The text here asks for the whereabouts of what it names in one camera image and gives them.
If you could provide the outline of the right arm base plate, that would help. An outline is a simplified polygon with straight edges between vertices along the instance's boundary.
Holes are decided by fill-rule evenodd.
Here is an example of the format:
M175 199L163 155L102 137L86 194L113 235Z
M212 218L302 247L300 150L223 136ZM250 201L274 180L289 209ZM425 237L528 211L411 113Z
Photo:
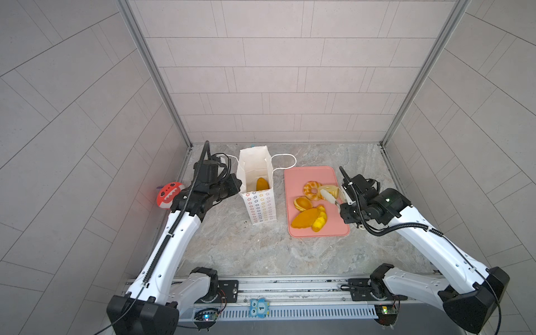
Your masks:
M376 301L369 279L349 279L347 286L354 302Z

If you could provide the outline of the white printed paper bag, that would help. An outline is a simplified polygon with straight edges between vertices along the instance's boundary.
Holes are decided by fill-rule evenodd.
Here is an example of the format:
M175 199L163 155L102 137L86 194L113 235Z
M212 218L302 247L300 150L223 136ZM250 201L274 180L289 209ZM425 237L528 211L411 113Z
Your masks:
M279 156L290 156L294 162L288 167L274 167L273 160ZM271 155L267 146L256 146L240 151L237 178L241 180L240 196L244 201L252 224L269 223L277 220L274 172L295 167L297 159L292 154ZM270 185L266 191L256 191L257 180L263 177Z

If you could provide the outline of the orange oval fake bread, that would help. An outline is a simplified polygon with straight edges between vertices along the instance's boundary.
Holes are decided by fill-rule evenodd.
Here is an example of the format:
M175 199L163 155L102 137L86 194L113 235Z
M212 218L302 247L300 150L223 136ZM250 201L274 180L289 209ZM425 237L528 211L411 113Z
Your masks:
M298 214L292 221L291 227L296 229L305 229L311 227L315 221L320 218L322 211L318 208L307 209Z

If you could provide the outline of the braided ring fake bread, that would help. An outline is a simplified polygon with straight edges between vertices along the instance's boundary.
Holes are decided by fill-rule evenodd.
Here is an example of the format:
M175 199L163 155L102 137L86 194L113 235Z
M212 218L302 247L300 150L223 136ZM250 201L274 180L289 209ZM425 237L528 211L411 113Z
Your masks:
M317 181L308 181L303 188L303 194L310 201L322 200L322 194L320 192L321 183Z

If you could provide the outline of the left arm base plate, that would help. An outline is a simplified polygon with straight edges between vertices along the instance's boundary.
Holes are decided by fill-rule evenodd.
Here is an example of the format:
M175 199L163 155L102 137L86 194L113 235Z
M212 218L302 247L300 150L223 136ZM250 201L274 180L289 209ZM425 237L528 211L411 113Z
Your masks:
M227 303L236 303L239 292L238 280L211 281L207 300L208 304L222 303L222 297L227 299Z

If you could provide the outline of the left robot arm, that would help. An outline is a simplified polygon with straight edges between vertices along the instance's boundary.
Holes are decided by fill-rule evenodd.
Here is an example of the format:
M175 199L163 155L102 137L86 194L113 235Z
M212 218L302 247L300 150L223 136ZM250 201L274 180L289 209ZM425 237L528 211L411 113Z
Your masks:
M203 297L218 294L217 272L197 268L179 284L178 296L170 296L174 274L202 220L213 206L240 191L233 159L223 153L202 156L194 165L190 186L173 182L160 190L157 204L170 210L166 227L142 272L107 306L114 333L174 334L185 310Z

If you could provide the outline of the long baguette fake bread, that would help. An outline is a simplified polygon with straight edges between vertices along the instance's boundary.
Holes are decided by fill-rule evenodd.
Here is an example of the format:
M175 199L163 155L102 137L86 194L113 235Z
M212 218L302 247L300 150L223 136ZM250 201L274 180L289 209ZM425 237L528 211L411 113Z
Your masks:
M270 189L269 182L265 178L260 177L256 182L255 190L256 191L266 191L266 190L269 190L269 189Z

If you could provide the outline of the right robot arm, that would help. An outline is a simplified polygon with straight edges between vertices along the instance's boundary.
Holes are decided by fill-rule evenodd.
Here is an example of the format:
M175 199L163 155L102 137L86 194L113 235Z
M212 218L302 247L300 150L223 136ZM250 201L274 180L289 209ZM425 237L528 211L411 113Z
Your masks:
M405 272L383 263L371 273L364 287L375 300L403 295L439 308L460 328L472 334L482 331L501 300L510 277L500 267L487 267L461 250L444 233L425 219L402 193L394 188L380 190L380 184L361 174L343 173L339 195L326 186L318 195L336 205L344 223L363 227L375 237L399 233L441 273L439 279Z

